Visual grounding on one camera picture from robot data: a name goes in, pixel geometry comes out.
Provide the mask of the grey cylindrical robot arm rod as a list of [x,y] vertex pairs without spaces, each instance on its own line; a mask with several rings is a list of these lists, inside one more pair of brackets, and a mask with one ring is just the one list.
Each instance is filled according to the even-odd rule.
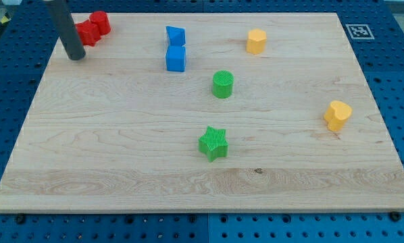
[[43,2],[46,5],[68,58],[73,61],[83,59],[86,52],[66,1],[44,0]]

